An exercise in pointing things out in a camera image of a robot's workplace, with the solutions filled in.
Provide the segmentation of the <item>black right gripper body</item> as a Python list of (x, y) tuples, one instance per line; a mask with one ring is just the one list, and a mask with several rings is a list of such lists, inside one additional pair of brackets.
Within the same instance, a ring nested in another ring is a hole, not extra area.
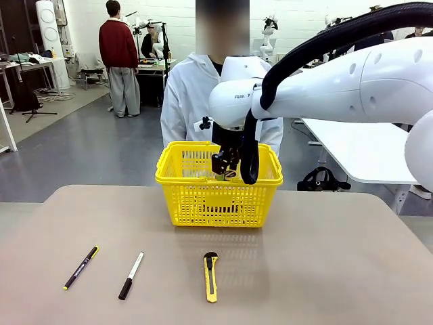
[(218, 158), (221, 160), (239, 160), (240, 148), (242, 146), (244, 131), (225, 129), (216, 122), (212, 126), (212, 143), (220, 146)]

